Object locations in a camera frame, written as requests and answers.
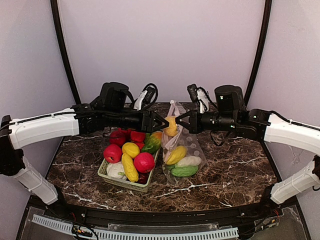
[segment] brown marble surface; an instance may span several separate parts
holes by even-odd
[[[169,107],[169,103],[157,103],[153,109],[165,117]],[[186,103],[184,107],[193,109],[195,105]],[[103,132],[66,137],[53,161],[47,178],[62,189],[70,204],[141,212],[211,210],[256,203],[264,188],[277,182],[258,142],[231,138],[217,147],[206,131],[197,138],[207,165],[180,187],[167,183],[162,153],[147,193],[113,186],[97,174],[108,145]],[[215,137],[219,140],[222,134]]]

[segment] yellow squash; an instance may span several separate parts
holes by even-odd
[[[124,174],[129,179],[130,182],[137,182],[139,180],[139,173],[135,168],[134,161],[132,158],[127,154],[122,154],[122,165],[124,168]]]
[[[177,146],[175,150],[173,150],[166,161],[167,165],[173,165],[183,159],[187,154],[187,148],[184,146]]]
[[[133,142],[127,142],[122,146],[122,153],[128,154],[132,159],[140,153],[140,148]]]
[[[169,122],[169,126],[163,129],[164,134],[174,137],[175,135],[178,134],[178,127],[176,124],[176,117],[175,116],[167,116],[165,118]]]

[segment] transparent bag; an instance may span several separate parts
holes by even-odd
[[[177,101],[171,100],[170,104],[171,106],[167,116],[178,117],[187,112]],[[197,174],[207,163],[207,158],[198,143],[197,136],[190,134],[189,131],[181,125],[177,126],[177,132],[177,135],[173,137],[163,133],[161,139],[161,146],[163,148],[162,170],[168,182],[176,187],[183,184],[187,178]],[[179,146],[186,148],[185,156],[177,163],[168,165],[167,162],[171,154]]]

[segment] wall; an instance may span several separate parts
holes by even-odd
[[[104,82],[134,97],[153,82],[159,102],[190,101],[187,85],[245,87],[264,1],[60,0],[65,41],[79,94],[92,101]]]
[[[249,108],[276,110],[283,116],[320,125],[320,2],[273,1],[268,35]],[[283,179],[302,169],[313,154],[271,143]],[[320,194],[298,195],[312,239],[320,239]]]
[[[0,1],[0,116],[27,118],[71,106],[50,1]],[[60,139],[24,150],[43,175]],[[13,240],[29,199],[15,180],[0,175],[0,239]]]

